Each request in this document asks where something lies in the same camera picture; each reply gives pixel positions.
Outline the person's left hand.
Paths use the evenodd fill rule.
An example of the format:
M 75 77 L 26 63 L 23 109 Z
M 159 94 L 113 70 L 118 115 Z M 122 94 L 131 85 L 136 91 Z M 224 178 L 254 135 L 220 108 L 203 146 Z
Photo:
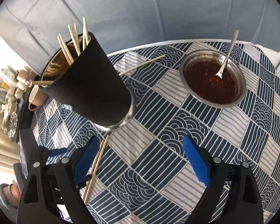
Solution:
M 21 192 L 16 182 L 10 185 L 2 183 L 0 185 L 0 200 L 6 207 L 18 208 Z

